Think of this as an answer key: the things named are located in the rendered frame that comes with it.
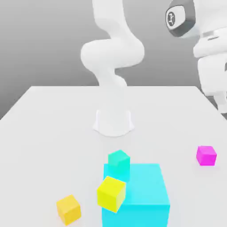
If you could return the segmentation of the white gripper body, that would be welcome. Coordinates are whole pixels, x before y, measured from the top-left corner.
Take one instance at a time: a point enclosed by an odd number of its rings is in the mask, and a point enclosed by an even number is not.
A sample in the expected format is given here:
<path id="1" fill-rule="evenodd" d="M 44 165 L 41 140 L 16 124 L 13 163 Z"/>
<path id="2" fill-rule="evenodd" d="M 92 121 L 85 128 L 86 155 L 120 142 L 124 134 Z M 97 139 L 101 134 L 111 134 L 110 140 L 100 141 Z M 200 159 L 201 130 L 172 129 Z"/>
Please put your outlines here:
<path id="1" fill-rule="evenodd" d="M 227 56 L 206 56 L 198 60 L 202 91 L 206 96 L 227 91 Z"/>

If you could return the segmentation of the small magenta cube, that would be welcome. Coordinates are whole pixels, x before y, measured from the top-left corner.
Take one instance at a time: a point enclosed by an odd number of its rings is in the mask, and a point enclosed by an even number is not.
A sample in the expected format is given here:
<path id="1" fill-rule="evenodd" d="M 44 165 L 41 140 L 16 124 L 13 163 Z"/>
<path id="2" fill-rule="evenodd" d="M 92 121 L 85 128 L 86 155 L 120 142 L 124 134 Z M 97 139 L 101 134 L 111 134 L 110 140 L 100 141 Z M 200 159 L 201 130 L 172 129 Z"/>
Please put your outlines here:
<path id="1" fill-rule="evenodd" d="M 214 166 L 217 153 L 212 146 L 198 146 L 196 159 L 200 166 Z"/>

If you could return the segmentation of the small teal cube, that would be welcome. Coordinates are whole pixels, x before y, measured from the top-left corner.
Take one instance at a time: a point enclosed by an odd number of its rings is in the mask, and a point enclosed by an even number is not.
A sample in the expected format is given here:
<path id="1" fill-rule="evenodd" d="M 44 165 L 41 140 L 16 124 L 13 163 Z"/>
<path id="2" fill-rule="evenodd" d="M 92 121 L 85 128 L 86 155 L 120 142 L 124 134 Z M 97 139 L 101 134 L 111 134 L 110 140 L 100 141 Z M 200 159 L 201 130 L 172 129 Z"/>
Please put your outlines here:
<path id="1" fill-rule="evenodd" d="M 130 156 L 124 151 L 117 150 L 108 155 L 110 172 L 119 180 L 128 182 L 130 179 Z"/>

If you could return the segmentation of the small yellow cube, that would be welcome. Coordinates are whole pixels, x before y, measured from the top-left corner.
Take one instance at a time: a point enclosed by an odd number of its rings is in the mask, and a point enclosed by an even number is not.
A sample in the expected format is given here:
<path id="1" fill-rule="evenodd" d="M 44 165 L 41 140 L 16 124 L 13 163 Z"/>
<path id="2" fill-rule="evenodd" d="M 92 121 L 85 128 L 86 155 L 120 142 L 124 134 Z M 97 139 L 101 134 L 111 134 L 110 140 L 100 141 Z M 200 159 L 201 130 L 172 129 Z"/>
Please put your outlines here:
<path id="1" fill-rule="evenodd" d="M 100 207 L 117 213 L 126 197 L 126 182 L 107 176 L 97 189 Z"/>

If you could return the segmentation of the small orange cube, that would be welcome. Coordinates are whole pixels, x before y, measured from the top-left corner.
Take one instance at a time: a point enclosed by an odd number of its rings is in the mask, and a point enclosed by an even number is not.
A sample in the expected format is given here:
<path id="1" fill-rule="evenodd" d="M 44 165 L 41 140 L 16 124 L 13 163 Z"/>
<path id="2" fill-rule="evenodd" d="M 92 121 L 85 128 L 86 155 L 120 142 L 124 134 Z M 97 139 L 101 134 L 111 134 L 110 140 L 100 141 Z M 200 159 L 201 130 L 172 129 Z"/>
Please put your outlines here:
<path id="1" fill-rule="evenodd" d="M 57 212 L 62 222 L 67 226 L 81 218 L 81 208 L 73 195 L 56 202 Z"/>

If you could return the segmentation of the large cyan box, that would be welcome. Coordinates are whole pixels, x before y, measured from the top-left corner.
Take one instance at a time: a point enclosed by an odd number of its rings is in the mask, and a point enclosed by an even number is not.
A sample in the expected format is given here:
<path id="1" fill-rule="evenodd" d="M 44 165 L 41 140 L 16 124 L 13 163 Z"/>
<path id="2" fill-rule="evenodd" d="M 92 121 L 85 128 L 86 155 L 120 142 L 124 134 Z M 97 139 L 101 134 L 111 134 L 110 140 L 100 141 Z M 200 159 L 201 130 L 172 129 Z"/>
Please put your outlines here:
<path id="1" fill-rule="evenodd" d="M 131 164 L 119 176 L 104 165 L 104 176 L 126 181 L 126 196 L 117 213 L 102 209 L 102 227 L 167 227 L 170 201 L 159 164 Z"/>

